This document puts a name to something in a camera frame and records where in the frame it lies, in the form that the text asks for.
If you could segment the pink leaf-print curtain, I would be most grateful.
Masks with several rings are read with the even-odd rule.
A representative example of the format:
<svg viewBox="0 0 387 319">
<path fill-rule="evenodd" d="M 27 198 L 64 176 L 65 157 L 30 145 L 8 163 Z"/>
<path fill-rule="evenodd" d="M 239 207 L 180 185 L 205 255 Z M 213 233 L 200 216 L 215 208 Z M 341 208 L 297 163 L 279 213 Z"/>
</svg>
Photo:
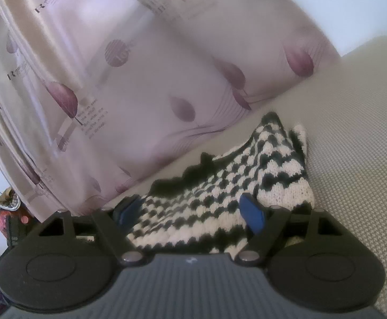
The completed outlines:
<svg viewBox="0 0 387 319">
<path fill-rule="evenodd" d="M 338 58 L 292 0 L 0 0 L 0 169 L 83 215 Z"/>
</svg>

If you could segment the black white knitted garment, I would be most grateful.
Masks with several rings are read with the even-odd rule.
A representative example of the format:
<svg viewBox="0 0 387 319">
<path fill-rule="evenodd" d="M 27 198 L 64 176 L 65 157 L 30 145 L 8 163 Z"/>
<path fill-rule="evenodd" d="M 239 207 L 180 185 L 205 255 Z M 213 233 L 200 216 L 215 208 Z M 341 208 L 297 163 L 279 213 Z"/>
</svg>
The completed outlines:
<svg viewBox="0 0 387 319">
<path fill-rule="evenodd" d="M 285 130 L 270 112 L 242 145 L 220 156 L 203 153 L 181 177 L 155 181 L 128 238 L 145 254 L 235 256 L 250 236 L 242 194 L 295 213 L 314 208 L 306 156 L 305 128 Z"/>
</svg>

